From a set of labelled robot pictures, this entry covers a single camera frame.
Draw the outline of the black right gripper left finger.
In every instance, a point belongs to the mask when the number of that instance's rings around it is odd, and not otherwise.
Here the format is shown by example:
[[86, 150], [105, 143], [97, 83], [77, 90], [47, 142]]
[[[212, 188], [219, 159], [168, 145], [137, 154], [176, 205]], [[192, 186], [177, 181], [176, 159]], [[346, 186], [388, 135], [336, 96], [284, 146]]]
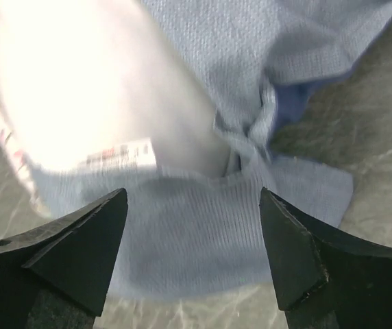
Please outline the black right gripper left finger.
[[120, 188], [71, 214], [0, 239], [0, 317], [26, 317], [41, 291], [100, 316], [127, 216]]

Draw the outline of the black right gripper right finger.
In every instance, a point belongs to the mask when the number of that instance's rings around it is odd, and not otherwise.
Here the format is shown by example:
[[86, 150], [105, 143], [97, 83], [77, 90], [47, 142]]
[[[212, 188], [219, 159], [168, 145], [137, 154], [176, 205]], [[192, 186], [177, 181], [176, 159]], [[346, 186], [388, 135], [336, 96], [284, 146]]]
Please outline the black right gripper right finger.
[[265, 188], [260, 220], [282, 310], [314, 296], [330, 308], [392, 310], [392, 247], [311, 217]]

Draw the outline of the blue fish print pillowcase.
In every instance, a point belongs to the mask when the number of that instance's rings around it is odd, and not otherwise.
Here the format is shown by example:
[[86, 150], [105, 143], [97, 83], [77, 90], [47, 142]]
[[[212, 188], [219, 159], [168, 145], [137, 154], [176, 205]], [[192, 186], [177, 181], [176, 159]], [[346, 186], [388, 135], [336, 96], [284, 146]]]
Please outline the blue fish print pillowcase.
[[260, 224], [267, 188], [340, 224], [350, 174], [274, 154], [269, 141], [297, 121], [320, 87], [352, 72], [392, 20], [392, 1], [147, 1], [148, 12], [215, 103], [208, 130], [232, 148], [226, 175], [153, 169], [56, 171], [32, 166], [55, 217], [117, 188], [129, 211], [110, 292], [182, 298], [271, 279]]

